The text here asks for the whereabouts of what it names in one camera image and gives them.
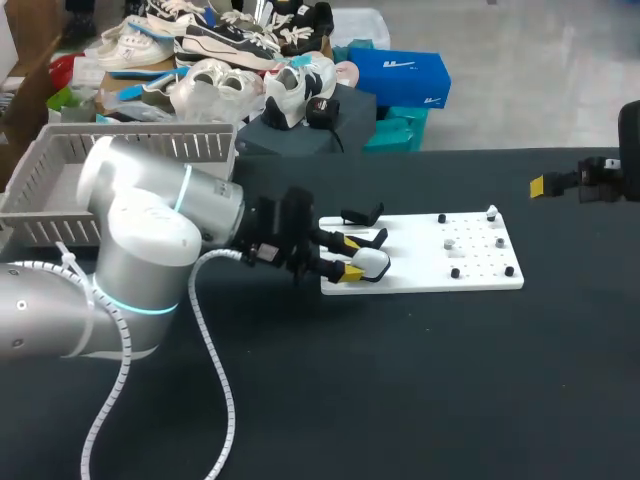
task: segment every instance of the black box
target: black box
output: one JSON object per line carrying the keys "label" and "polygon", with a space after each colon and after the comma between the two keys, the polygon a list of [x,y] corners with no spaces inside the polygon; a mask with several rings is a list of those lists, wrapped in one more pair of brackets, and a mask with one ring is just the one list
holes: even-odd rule
{"label": "black box", "polygon": [[[348,153],[362,152],[376,133],[376,97],[354,88],[337,85],[332,99],[340,101],[336,133]],[[340,146],[331,132],[315,130],[299,123],[282,131],[254,119],[238,132],[236,148],[241,155],[311,155],[339,153]]]}

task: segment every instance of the sneaker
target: sneaker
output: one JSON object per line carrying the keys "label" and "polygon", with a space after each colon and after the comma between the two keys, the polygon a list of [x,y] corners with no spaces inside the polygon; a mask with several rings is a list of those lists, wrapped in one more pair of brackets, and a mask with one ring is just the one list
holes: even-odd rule
{"label": "sneaker", "polygon": [[302,5],[291,28],[280,32],[282,55],[296,57],[311,51],[327,51],[333,29],[333,13],[328,3],[321,2],[314,7]]}
{"label": "sneaker", "polygon": [[178,116],[184,118],[187,102],[193,93],[196,81],[217,87],[229,70],[231,70],[229,65],[214,58],[202,60],[191,67],[187,75],[171,91],[171,104]]}
{"label": "sneaker", "polygon": [[265,75],[267,103],[261,118],[278,130],[290,130],[305,116],[314,97],[331,98],[336,89],[336,66],[326,57],[311,57],[302,67],[287,66],[277,75]]}
{"label": "sneaker", "polygon": [[247,30],[249,32],[263,33],[264,29],[258,25],[256,19],[248,13],[242,13],[238,10],[231,10],[225,12],[220,17],[221,21],[233,25],[240,30]]}
{"label": "sneaker", "polygon": [[204,14],[204,8],[183,0],[149,0],[147,3],[147,19],[151,28],[173,37],[184,36],[194,16],[206,24]]}
{"label": "sneaker", "polygon": [[206,58],[206,55],[200,53],[191,53],[184,49],[182,43],[184,37],[174,37],[173,52],[175,53],[176,67],[190,67]]}
{"label": "sneaker", "polygon": [[173,55],[173,44],[170,41],[158,42],[137,31],[99,47],[97,54],[100,66],[111,72],[162,62]]}
{"label": "sneaker", "polygon": [[195,24],[187,28],[182,46],[191,53],[257,71],[272,69],[280,56],[280,46],[271,36],[240,30],[233,25],[211,28],[197,17]]}
{"label": "sneaker", "polygon": [[353,62],[340,62],[336,64],[336,75],[340,85],[355,88],[360,80],[360,69]]}
{"label": "sneaker", "polygon": [[116,25],[109,30],[102,32],[102,43],[107,44],[111,42],[117,42],[118,38],[122,35],[132,35],[136,30],[148,28],[149,24],[147,19],[139,17],[138,15],[129,15],[126,17],[120,25]]}
{"label": "sneaker", "polygon": [[96,36],[92,13],[74,13],[62,32],[61,46],[74,47]]}
{"label": "sneaker", "polygon": [[[264,82],[254,72],[235,69],[230,70],[223,76],[218,84],[218,90],[223,98],[232,100],[233,103],[242,108],[247,105],[253,105],[255,99],[264,94]],[[253,108],[249,109],[244,115],[239,115],[239,117],[246,117],[251,113],[251,110]]]}
{"label": "sneaker", "polygon": [[281,38],[280,32],[291,28],[291,22],[295,13],[302,6],[302,0],[272,0],[272,3],[273,15],[265,31]]}

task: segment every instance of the red object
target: red object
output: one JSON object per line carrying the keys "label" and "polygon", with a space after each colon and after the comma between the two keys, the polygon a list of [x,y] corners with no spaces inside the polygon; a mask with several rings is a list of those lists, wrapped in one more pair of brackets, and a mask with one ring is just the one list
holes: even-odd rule
{"label": "red object", "polygon": [[76,57],[84,57],[84,53],[63,55],[49,65],[49,75],[51,75],[51,81],[56,91],[60,91],[69,85],[73,77],[73,62]]}

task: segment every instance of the gray plastic crate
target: gray plastic crate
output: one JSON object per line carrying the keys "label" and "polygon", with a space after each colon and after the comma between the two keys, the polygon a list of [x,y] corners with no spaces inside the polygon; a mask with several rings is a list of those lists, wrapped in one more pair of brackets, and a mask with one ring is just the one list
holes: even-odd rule
{"label": "gray plastic crate", "polygon": [[226,124],[58,124],[45,126],[16,167],[0,198],[0,247],[100,244],[91,213],[76,204],[82,164],[105,135],[193,164],[228,180],[235,162],[236,130]]}

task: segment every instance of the yellow tag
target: yellow tag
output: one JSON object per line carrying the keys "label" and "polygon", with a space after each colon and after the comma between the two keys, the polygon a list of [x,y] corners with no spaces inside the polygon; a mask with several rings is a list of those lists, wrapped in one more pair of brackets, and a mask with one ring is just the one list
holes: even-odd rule
{"label": "yellow tag", "polygon": [[529,185],[531,198],[536,198],[544,195],[544,176],[538,177]]}
{"label": "yellow tag", "polygon": [[339,283],[352,283],[358,282],[364,275],[364,270],[361,270],[357,267],[352,267],[351,265],[344,266],[344,275],[340,278]]}

